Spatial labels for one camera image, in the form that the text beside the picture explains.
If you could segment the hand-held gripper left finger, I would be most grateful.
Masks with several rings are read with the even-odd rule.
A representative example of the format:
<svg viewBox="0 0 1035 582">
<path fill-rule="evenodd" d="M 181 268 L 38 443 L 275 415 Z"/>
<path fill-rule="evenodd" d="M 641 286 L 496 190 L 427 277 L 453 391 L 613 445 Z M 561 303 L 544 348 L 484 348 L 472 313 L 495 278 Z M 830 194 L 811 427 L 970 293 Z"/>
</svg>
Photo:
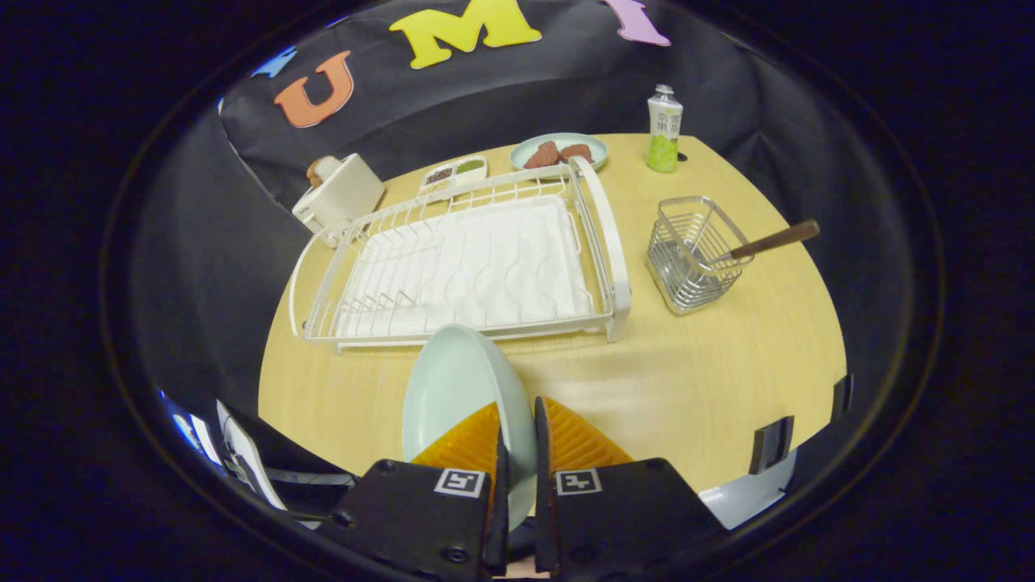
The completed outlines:
<svg viewBox="0 0 1035 582">
<path fill-rule="evenodd" d="M 505 571 L 508 460 L 489 403 L 410 462 L 374 463 L 318 533 L 407 577 L 487 581 Z"/>
</svg>

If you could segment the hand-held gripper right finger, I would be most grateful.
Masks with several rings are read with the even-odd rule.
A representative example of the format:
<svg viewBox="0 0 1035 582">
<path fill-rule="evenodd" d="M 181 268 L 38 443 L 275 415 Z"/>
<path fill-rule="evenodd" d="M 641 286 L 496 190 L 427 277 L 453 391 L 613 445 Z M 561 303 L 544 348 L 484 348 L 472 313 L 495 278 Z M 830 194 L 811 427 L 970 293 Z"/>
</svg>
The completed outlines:
<svg viewBox="0 0 1035 582">
<path fill-rule="evenodd" d="M 666 459 L 563 468 L 581 423 L 535 400 L 536 570 L 554 580 L 680 580 L 705 571 L 729 539 L 720 519 Z"/>
</svg>

